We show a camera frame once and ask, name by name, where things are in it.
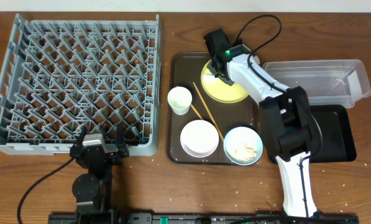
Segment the light blue bowl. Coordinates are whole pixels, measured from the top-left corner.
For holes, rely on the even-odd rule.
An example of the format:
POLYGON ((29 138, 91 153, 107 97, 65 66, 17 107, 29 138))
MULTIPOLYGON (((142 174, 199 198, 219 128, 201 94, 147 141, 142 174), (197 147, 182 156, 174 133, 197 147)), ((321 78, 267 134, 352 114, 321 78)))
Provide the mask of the light blue bowl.
POLYGON ((260 159, 263 153, 263 142, 256 131, 239 126, 225 135, 224 152, 234 164, 250 166, 260 159))

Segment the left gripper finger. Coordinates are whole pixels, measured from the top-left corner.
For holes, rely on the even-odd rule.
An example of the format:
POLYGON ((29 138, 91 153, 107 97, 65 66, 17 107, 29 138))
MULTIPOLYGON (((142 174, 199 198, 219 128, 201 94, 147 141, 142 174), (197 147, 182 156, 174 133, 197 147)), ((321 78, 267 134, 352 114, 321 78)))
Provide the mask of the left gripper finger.
POLYGON ((76 140, 76 145, 77 146, 82 146, 83 145, 83 140, 85 138, 85 136, 87 135, 88 131, 85 127, 82 127, 82 130, 80 132, 80 135, 78 136, 77 140, 76 140))
POLYGON ((116 125, 116 140, 115 145, 117 148, 120 148, 123 145, 123 137, 122 137, 122 131, 121 131, 121 125, 116 125))

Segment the wooden chopstick long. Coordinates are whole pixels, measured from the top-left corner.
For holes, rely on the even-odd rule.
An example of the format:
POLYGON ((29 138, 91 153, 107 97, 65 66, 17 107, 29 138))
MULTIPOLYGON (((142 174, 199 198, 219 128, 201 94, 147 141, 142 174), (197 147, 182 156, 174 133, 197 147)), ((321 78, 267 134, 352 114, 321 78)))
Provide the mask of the wooden chopstick long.
POLYGON ((196 90, 196 92, 197 92, 197 94, 198 94, 198 96, 199 96, 202 104, 204 105, 204 108, 207 111, 207 113, 208 113, 211 121, 213 122, 213 125, 215 126, 215 128, 216 128, 216 130, 217 130, 217 132, 219 134, 219 137, 221 138, 221 141, 224 142, 224 136, 222 135, 222 133, 221 133, 221 131, 219 129, 219 126, 217 125, 217 123, 216 123, 213 115, 211 114, 211 112, 210 112, 210 110, 209 110, 209 108, 208 108, 208 106, 207 106, 207 104, 206 104, 206 102, 205 102, 205 100, 204 100, 204 98, 203 98, 201 92, 199 91, 199 88, 197 87, 197 85, 196 85, 195 82, 193 82, 193 86, 194 86, 194 88, 195 88, 195 90, 196 90))

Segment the yellow round plate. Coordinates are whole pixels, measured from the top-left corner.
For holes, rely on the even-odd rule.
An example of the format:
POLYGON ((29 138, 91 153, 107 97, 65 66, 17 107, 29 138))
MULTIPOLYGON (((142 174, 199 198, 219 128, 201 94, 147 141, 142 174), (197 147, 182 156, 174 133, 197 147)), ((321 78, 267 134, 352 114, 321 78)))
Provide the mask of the yellow round plate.
POLYGON ((211 60, 208 60, 201 71, 201 84, 212 99, 221 103, 237 103, 249 96, 238 83, 229 86, 216 78, 208 68, 210 63, 211 60))

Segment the wooden chopstick short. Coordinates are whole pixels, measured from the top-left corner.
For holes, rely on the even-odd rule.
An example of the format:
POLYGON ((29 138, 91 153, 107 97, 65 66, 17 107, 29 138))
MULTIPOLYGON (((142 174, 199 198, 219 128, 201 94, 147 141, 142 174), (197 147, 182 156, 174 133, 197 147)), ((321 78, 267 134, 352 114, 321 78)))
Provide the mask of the wooden chopstick short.
POLYGON ((195 108, 195 106, 193 104, 190 105, 191 106, 191 109, 195 112, 195 114, 197 115, 197 117, 201 120, 203 120, 203 117, 200 115, 200 113, 198 112, 198 110, 195 108))

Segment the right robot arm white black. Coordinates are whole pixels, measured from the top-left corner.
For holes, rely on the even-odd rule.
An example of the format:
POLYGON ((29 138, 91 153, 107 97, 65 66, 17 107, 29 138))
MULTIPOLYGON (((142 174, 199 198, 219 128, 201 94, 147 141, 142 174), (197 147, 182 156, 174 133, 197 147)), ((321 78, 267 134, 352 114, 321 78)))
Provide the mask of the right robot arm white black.
POLYGON ((239 84, 258 104, 260 136, 281 175, 284 212, 310 218, 313 202, 309 160, 322 146, 322 132, 311 113, 306 91, 290 88, 269 75, 244 44, 234 45, 222 29, 204 36, 212 74, 227 85, 239 84))

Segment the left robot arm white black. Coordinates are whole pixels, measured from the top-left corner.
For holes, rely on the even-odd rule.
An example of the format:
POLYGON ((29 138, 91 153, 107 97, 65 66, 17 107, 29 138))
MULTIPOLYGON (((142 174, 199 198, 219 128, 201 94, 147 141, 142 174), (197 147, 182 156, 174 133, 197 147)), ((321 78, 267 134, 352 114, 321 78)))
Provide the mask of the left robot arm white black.
POLYGON ((72 185, 76 198, 75 223, 121 222, 117 209, 111 208, 112 167, 123 163, 129 149, 116 126, 115 148, 109 149, 102 134, 89 134, 83 128, 70 148, 70 157, 88 172, 78 176, 72 185))

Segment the white paper cup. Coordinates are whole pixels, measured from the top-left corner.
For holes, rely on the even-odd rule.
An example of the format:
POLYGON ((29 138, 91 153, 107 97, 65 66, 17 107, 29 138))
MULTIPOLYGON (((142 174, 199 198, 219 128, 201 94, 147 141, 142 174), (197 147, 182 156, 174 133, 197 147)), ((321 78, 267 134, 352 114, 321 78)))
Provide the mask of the white paper cup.
POLYGON ((190 109, 192 94, 187 88, 176 86, 168 92, 167 100, 173 112, 182 116, 190 109))

